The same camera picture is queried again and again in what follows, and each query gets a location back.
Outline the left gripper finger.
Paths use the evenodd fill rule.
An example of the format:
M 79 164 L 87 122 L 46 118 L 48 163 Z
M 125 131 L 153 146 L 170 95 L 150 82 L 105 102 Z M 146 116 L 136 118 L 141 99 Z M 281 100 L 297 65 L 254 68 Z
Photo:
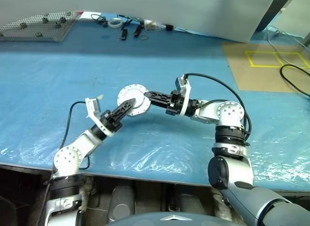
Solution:
M 113 119 L 120 121 L 123 119 L 133 108 L 136 100 L 134 98 L 125 100 L 113 111 Z

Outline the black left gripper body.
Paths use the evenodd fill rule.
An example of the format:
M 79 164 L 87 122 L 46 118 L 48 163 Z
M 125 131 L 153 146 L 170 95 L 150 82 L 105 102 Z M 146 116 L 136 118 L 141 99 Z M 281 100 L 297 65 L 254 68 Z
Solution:
M 117 132 L 121 127 L 122 114 L 120 110 L 106 110 L 100 115 L 100 122 L 111 132 Z

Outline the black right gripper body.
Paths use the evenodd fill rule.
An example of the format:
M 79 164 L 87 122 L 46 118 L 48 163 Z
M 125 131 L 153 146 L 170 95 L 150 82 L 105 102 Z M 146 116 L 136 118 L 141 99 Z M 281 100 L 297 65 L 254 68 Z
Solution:
M 166 114 L 179 115 L 184 104 L 184 97 L 178 90 L 173 90 L 168 101 Z

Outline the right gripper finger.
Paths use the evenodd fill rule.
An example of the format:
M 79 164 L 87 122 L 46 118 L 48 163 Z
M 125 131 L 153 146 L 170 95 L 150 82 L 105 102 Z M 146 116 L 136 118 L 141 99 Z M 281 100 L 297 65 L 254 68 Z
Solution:
M 149 91 L 144 93 L 144 96 L 151 101 L 152 105 L 165 109 L 170 105 L 171 95 L 167 95 L 157 91 Z

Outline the round silver motor lid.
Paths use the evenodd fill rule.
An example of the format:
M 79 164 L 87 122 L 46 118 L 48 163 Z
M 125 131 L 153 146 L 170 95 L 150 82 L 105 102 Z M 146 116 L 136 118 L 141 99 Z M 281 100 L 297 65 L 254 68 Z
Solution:
M 131 84 L 124 87 L 118 94 L 117 104 L 118 106 L 125 100 L 134 98 L 137 101 L 149 100 L 144 96 L 144 93 L 149 90 L 141 84 Z

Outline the long black hand tool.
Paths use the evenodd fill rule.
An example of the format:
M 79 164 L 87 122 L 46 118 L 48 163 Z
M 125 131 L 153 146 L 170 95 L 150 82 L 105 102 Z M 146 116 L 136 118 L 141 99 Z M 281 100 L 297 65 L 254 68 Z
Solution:
M 127 38 L 127 34 L 128 34 L 128 29 L 126 28 L 130 23 L 132 22 L 131 19 L 128 19 L 126 22 L 123 23 L 122 27 L 121 27 L 121 36 L 120 36 L 120 40 L 124 41 Z

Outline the blue table mat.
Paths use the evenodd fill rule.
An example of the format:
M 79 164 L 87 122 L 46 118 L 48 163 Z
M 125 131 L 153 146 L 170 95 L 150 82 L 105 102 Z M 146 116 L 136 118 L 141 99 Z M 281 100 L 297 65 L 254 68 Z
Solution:
M 0 164 L 50 169 L 64 134 L 75 140 L 93 123 L 82 102 L 139 83 L 170 93 L 184 73 L 203 73 L 237 90 L 222 40 L 185 32 L 151 32 L 141 40 L 94 21 L 77 22 L 65 40 L 0 42 Z M 257 186 L 310 190 L 310 99 L 296 93 L 238 91 L 252 121 L 249 157 Z M 91 155 L 103 176 L 207 185 L 214 125 L 170 116 L 159 107 L 127 117 Z

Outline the clear plastic bag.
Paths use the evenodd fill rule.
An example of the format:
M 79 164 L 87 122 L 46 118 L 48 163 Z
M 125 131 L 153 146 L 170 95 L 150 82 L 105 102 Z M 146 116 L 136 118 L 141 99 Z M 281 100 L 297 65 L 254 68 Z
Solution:
M 144 28 L 146 31 L 159 31 L 162 28 L 162 25 L 153 20 L 144 20 Z

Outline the brown cardboard sheet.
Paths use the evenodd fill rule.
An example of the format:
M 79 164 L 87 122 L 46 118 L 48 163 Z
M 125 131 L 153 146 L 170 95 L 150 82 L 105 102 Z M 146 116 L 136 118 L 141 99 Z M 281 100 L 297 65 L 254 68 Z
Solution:
M 222 48 L 228 60 L 229 67 L 242 91 L 293 93 L 295 90 L 280 75 L 280 68 L 251 67 L 245 55 L 246 50 L 275 51 L 275 52 L 299 52 L 310 63 L 310 53 L 301 47 L 278 45 L 274 49 L 269 44 L 261 43 L 232 43 L 223 42 Z

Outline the dirty whitish wrapped shape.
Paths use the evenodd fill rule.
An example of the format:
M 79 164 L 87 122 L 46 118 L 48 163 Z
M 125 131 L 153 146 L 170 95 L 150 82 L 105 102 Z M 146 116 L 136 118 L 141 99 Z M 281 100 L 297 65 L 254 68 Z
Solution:
M 86 211 L 92 189 L 93 189 L 93 177 L 83 176 L 80 181 L 80 188 L 79 188 L 79 193 L 82 199 L 82 203 L 81 206 L 79 207 L 79 210 Z

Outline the white tape roll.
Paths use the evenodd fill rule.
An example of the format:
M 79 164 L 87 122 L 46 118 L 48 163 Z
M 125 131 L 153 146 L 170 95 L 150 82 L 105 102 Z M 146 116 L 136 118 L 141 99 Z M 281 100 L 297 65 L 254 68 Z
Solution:
M 120 18 L 112 18 L 108 21 L 108 26 L 110 28 L 119 28 L 123 25 L 123 20 Z

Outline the white backdrop board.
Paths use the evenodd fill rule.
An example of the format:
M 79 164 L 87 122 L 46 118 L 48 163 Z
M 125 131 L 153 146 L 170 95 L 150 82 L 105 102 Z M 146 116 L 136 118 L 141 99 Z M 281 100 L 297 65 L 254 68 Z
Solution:
M 134 16 L 246 43 L 273 0 L 0 0 L 0 25 L 59 11 Z

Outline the grey perforated board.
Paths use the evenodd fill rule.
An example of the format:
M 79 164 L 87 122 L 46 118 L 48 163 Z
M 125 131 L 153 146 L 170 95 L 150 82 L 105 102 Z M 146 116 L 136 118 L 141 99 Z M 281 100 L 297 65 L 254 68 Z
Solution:
M 42 22 L 44 16 L 47 16 L 49 20 L 46 24 Z M 65 23 L 60 23 L 60 17 L 62 16 L 67 20 Z M 56 12 L 24 18 L 0 26 L 0 41 L 62 42 L 78 18 L 78 12 Z M 20 28 L 22 22 L 28 25 L 26 29 Z M 61 24 L 59 29 L 55 28 L 56 22 Z M 37 32 L 42 33 L 43 37 L 36 37 Z

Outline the grey robot torso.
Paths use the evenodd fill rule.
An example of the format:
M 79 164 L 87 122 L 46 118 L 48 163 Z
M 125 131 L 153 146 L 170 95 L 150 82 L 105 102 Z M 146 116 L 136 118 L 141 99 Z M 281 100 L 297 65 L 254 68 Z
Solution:
M 116 220 L 106 226 L 243 226 L 209 215 L 188 212 L 148 212 Z

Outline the grey metal leg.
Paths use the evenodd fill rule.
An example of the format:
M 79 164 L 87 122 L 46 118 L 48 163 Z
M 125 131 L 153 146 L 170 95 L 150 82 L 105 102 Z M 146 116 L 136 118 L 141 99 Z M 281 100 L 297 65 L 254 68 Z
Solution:
M 310 46 L 310 32 L 302 39 L 301 46 L 306 49 Z

